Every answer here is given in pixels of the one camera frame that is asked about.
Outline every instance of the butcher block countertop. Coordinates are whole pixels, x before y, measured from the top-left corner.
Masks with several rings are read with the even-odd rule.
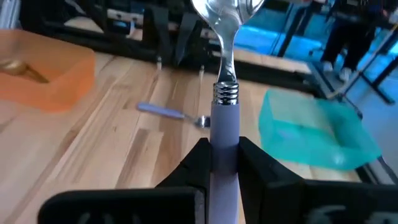
[[[85,24],[72,21],[71,24]],[[304,63],[235,50],[236,59],[310,73]],[[209,130],[136,110],[140,101],[209,115],[216,76],[96,53],[96,85],[74,107],[48,114],[0,101],[0,223],[36,223],[43,202],[76,189],[157,185]],[[239,81],[241,135],[260,146],[257,119],[267,85]],[[339,172],[281,161],[307,179],[359,181]],[[244,223],[241,212],[241,223]]]

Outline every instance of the purple spoon handle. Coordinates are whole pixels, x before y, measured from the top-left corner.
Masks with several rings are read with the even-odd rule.
[[[163,108],[161,106],[156,106],[150,103],[138,103],[137,109],[140,111],[146,111],[163,116],[168,116],[170,118],[177,118],[177,119],[185,118],[185,115],[181,111]]]

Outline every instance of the transparent teal container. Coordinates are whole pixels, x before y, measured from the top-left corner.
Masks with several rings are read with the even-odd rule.
[[[352,108],[292,91],[266,93],[259,130],[272,157],[311,166],[352,170],[381,155]]]

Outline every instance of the purple cylinder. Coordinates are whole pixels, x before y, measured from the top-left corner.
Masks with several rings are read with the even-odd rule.
[[[238,222],[239,104],[211,107],[209,224]]]

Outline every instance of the orange plastic bin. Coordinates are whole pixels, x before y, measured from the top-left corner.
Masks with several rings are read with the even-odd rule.
[[[0,59],[21,60],[49,82],[0,72],[0,99],[44,111],[64,111],[94,85],[91,49],[23,30],[0,30]]]

